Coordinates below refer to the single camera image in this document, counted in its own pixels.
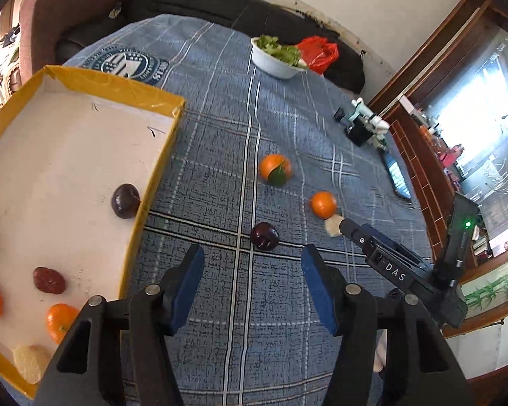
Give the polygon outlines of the white gloved right hand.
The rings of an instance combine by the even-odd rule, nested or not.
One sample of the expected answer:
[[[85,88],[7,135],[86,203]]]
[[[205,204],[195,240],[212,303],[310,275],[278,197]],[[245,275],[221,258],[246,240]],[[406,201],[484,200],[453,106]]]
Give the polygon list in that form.
[[[387,330],[383,329],[374,354],[374,372],[380,373],[386,367],[387,361]]]

